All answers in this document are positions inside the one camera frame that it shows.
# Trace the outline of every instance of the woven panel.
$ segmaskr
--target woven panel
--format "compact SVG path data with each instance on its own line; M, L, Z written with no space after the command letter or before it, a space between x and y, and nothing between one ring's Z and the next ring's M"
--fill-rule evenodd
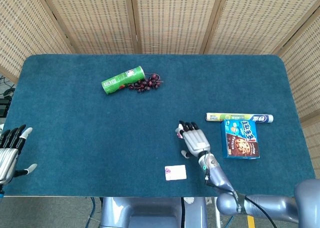
M270 54L317 0L226 0L209 54Z
M315 175L320 179L320 120L303 128Z
M126 0L49 0L49 4L79 52L134 53Z
M0 66L15 81L26 57L70 53L39 0L0 0L0 47Z
M137 0L142 52L198 54L215 0Z
M281 55L302 118L320 109L320 16Z

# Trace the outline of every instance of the cookie box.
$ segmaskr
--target cookie box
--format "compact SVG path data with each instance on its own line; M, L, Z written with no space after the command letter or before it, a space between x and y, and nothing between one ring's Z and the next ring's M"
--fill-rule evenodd
M254 121L226 119L221 123L221 135L224 158L260 158Z

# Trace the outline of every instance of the teal tablecloth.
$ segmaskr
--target teal tablecloth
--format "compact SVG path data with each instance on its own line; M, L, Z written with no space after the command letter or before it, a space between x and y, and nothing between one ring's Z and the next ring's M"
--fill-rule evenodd
M141 65L164 80L143 94L106 95L101 81ZM272 114L257 124L260 159L224 159L219 122L207 112ZM314 178L285 66L273 55L34 55L17 84L5 128L27 124L7 195L202 197L196 158L180 154L175 129L194 121L233 186L245 194L293 195ZM187 179L165 180L165 166L185 165Z

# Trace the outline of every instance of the small card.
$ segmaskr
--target small card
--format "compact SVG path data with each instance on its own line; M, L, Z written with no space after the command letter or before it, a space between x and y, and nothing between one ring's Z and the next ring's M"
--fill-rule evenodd
M166 181L187 179L186 166L184 164L165 166L164 172Z

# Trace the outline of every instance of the yellow stripe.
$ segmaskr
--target yellow stripe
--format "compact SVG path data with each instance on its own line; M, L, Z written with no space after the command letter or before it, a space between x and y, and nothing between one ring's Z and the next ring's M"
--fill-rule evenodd
M255 228L255 219L253 216L248 215L248 227L249 228Z

